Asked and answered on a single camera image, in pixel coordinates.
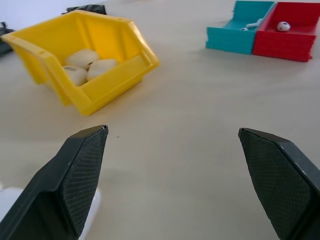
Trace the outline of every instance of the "white table surface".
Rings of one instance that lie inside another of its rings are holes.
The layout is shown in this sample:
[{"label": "white table surface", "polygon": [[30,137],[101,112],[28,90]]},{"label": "white table surface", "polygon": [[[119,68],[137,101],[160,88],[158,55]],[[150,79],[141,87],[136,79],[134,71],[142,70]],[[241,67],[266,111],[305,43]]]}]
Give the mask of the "white table surface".
[{"label": "white table surface", "polygon": [[205,49],[233,0],[110,0],[161,61],[92,116],[0,58],[0,181],[26,186],[73,133],[109,125],[90,240],[276,240],[238,139],[253,128],[290,139],[320,167],[320,50],[301,63]]}]

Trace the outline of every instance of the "white rock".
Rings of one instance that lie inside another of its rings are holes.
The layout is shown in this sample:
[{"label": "white rock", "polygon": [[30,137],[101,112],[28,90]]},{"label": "white rock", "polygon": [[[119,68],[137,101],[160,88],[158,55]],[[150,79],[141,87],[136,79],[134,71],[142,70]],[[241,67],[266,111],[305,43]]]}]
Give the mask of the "white rock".
[{"label": "white rock", "polygon": [[81,86],[87,82],[87,71],[77,66],[64,66],[65,73],[71,82],[76,86]]},{"label": "white rock", "polygon": [[89,69],[90,64],[99,60],[99,54],[91,49],[82,49],[68,56],[65,59],[65,65],[75,66],[82,69]]},{"label": "white rock", "polygon": [[86,79],[90,81],[114,68],[117,64],[117,60],[113,58],[95,61],[91,64]]}]

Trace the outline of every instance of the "teal bin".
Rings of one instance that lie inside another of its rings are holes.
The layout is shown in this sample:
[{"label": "teal bin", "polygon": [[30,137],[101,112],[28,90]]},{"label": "teal bin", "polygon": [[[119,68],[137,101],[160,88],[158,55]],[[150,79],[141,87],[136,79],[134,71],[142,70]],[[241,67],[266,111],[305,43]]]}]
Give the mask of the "teal bin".
[{"label": "teal bin", "polygon": [[252,54],[256,31],[259,26],[241,30],[247,24],[265,20],[275,6],[274,1],[236,1],[233,18],[223,27],[208,27],[207,49],[217,49],[239,54]]}]

